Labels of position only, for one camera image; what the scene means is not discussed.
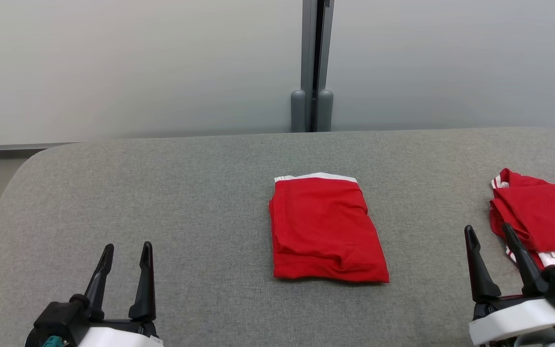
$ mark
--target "gray fabric surface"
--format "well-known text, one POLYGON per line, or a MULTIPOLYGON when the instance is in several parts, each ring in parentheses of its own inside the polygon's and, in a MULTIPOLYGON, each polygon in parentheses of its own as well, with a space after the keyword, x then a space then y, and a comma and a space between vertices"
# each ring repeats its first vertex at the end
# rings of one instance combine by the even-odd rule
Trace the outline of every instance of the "gray fabric surface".
POLYGON ((555 182, 555 130, 490 128, 116 140, 27 161, 0 200, 0 346, 49 301, 83 292, 115 244, 104 310, 125 318, 145 240, 158 334, 175 346, 469 346, 463 228, 503 294, 520 279, 489 229, 489 181, 555 182), (355 177, 391 283, 272 277, 273 177, 355 177))

